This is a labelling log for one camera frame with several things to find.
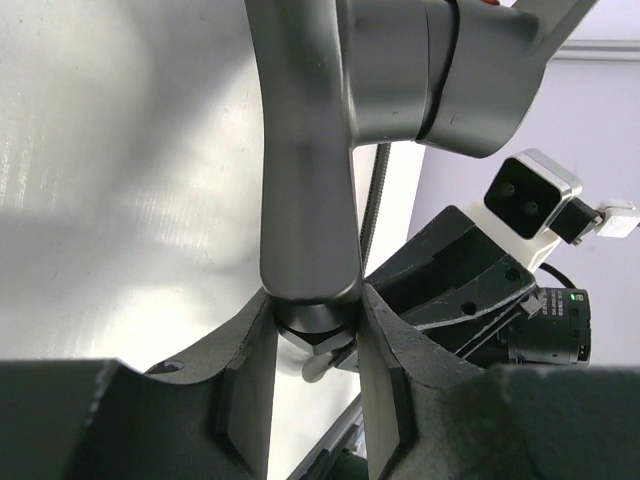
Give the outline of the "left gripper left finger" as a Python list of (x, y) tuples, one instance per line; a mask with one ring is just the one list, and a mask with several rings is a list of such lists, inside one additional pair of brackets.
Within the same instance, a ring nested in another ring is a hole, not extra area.
[(1, 365), (5, 479), (263, 479), (277, 332), (256, 293), (139, 373), (116, 360)]

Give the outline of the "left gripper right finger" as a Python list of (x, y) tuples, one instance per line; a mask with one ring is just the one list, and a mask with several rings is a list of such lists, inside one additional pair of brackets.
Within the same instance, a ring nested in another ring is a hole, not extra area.
[(372, 479), (635, 479), (639, 372), (498, 366), (451, 354), (362, 292), (359, 375)]

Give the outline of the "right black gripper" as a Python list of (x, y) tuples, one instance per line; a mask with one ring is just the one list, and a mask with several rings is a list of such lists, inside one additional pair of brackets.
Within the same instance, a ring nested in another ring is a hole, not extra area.
[(587, 365), (587, 291), (543, 287), (531, 292), (533, 274), (504, 256), (465, 213), (448, 206), (367, 282), (392, 309), (409, 310), (399, 316), (419, 331), (480, 318), (480, 326), (464, 334), (459, 347), (459, 356), (478, 366)]

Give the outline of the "dark grey faucet mixer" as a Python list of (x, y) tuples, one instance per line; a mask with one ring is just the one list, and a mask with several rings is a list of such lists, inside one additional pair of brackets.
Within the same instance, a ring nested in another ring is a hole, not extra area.
[[(305, 380), (356, 370), (366, 278), (350, 159), (394, 141), (473, 158), (515, 134), (589, 1), (250, 1), (264, 119), (261, 278)], [(480, 318), (423, 331), (459, 355)]]

